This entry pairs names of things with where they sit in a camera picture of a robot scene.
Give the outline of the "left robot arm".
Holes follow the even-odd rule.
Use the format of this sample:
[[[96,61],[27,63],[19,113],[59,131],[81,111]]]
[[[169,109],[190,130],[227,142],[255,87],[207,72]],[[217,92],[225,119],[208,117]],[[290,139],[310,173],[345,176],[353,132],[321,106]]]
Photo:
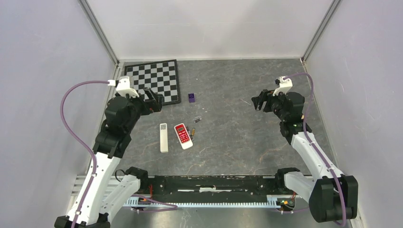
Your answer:
[[[135,192],[149,189],[148,173],[131,167],[118,186],[107,196],[109,180],[131,141],[131,132],[142,115],[161,111],[164,97],[145,89],[135,97],[128,92],[111,98],[105,109],[105,120],[96,136],[91,162],[78,198],[67,215],[56,219],[56,228],[108,228],[116,213]]]

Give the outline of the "red white remote control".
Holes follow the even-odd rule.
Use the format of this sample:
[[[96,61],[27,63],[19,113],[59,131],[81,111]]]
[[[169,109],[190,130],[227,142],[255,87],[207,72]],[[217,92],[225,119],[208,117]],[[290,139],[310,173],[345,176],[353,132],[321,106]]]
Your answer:
[[[176,125],[174,127],[174,130],[183,150],[193,147],[193,142],[190,138],[190,134],[188,133],[186,126],[183,123]]]

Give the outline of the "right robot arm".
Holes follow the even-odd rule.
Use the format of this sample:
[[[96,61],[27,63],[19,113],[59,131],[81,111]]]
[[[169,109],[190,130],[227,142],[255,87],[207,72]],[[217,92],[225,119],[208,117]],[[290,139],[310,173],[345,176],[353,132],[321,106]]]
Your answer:
[[[340,171],[316,142],[303,119],[304,96],[296,92],[275,95],[273,90],[264,89],[251,101],[255,110],[272,112],[279,118],[282,136],[301,156],[313,178],[308,179],[296,168],[279,169],[279,178],[274,181],[276,191],[281,194],[294,191],[308,203],[318,223],[355,219],[358,181]]]

